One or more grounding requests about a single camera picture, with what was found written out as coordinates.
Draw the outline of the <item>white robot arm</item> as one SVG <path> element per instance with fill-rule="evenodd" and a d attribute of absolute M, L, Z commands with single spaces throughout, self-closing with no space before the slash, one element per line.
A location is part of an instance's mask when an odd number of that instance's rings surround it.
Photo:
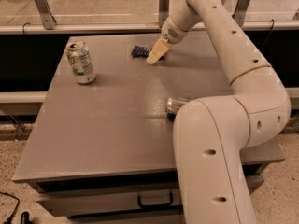
<path fill-rule="evenodd" d="M 156 63 L 202 22 L 232 90 L 189 101 L 176 114 L 173 143 L 186 224 L 257 224 L 240 151 L 277 136 L 291 114 L 277 73 L 224 1 L 183 0 L 147 59 Z"/>

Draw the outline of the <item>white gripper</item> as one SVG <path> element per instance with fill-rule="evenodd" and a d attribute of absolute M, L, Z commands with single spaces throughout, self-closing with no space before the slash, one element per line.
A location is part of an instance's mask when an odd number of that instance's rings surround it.
<path fill-rule="evenodd" d="M 147 63 L 150 65 L 157 63 L 169 51 L 169 44 L 178 44 L 186 35 L 187 33 L 179 29 L 168 17 L 162 26 L 161 38 L 154 44 L 147 58 Z"/>

